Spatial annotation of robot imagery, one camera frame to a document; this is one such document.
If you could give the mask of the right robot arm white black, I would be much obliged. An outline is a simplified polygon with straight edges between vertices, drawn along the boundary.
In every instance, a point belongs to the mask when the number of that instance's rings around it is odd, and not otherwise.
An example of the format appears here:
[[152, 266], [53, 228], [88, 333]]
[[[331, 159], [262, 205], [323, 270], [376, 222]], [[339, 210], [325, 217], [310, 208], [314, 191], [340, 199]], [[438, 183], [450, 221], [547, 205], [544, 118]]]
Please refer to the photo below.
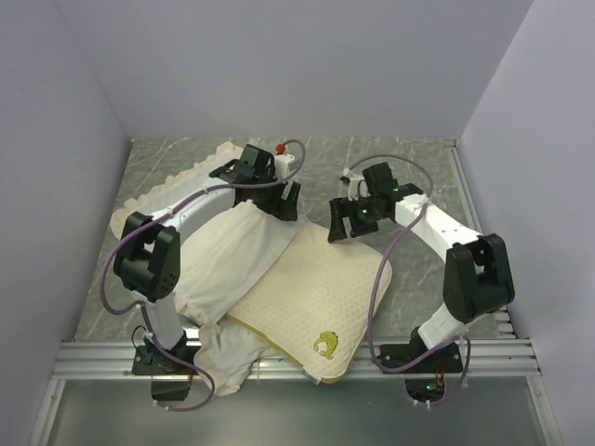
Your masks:
[[386, 163], [361, 174], [345, 169], [340, 180], [348, 193], [329, 203], [330, 243], [376, 232], [387, 219], [415, 234], [444, 264], [443, 302], [413, 331], [408, 345], [413, 366], [430, 371], [442, 360], [441, 346], [514, 299], [506, 244], [494, 233], [483, 235], [459, 223], [420, 187], [399, 183]]

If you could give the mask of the cream pillow with yellow edge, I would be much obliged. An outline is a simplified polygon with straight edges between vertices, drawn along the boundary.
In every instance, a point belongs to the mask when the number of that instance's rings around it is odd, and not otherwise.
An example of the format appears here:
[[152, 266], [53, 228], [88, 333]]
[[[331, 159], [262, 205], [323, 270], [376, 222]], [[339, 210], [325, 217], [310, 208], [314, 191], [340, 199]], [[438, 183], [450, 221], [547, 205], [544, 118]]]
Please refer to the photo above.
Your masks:
[[378, 309], [392, 268], [354, 240], [329, 243], [307, 222], [267, 273], [228, 312], [312, 380], [341, 380]]

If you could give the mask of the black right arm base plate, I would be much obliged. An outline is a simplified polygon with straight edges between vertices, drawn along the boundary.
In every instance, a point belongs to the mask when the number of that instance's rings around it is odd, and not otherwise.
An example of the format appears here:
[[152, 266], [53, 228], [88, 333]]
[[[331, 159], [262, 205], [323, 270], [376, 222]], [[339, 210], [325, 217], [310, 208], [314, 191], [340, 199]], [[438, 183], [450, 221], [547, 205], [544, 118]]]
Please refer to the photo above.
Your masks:
[[401, 369], [406, 395], [427, 409], [448, 400], [466, 382], [470, 346], [462, 353], [457, 343], [429, 353], [414, 352], [406, 344], [383, 344], [377, 359], [387, 369]]

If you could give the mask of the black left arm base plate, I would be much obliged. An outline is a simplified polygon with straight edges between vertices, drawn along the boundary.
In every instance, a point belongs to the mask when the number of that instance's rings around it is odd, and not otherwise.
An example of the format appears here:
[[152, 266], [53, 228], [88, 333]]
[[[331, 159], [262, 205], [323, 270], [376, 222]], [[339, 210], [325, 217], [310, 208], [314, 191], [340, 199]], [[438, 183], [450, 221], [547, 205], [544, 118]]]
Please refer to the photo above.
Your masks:
[[198, 344], [188, 344], [183, 338], [164, 354], [145, 340], [142, 346], [135, 347], [131, 374], [151, 378], [152, 399], [158, 403], [185, 401], [190, 395], [193, 378], [201, 376], [209, 388], [206, 401], [210, 401], [214, 396], [214, 379], [206, 371], [198, 371], [194, 363], [200, 349]]

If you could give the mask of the white pillowcase with peach ruffles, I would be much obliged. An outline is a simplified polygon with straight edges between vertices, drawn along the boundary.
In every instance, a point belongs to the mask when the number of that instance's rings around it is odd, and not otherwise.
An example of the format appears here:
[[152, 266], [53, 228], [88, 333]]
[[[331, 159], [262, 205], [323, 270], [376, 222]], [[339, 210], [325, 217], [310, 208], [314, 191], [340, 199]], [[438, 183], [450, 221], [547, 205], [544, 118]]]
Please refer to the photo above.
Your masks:
[[[112, 215], [111, 229], [118, 242], [131, 213], [151, 215], [185, 197], [209, 171], [239, 157], [243, 148], [223, 143], [205, 161], [126, 201]], [[246, 201], [213, 217], [181, 246], [175, 310], [187, 343], [201, 347], [194, 363], [198, 371], [213, 377], [214, 396], [237, 392], [253, 363], [270, 353], [263, 341], [227, 321], [226, 315], [283, 254], [300, 226], [298, 217], [283, 222]]]

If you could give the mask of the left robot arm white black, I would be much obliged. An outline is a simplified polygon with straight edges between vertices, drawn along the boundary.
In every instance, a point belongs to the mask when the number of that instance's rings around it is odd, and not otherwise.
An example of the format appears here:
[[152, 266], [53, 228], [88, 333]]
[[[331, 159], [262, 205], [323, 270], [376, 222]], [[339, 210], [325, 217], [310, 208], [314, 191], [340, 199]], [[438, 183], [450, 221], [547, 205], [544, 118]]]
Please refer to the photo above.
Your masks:
[[274, 152], [246, 145], [237, 158], [206, 174], [189, 194], [151, 215], [131, 213], [120, 242], [104, 264], [113, 270], [139, 308], [147, 333], [137, 348], [135, 374], [179, 374], [192, 367], [195, 348], [175, 310], [173, 291], [181, 274], [181, 246], [213, 217], [249, 201], [283, 222], [298, 219], [300, 185], [294, 176], [305, 159], [287, 153], [286, 142]]

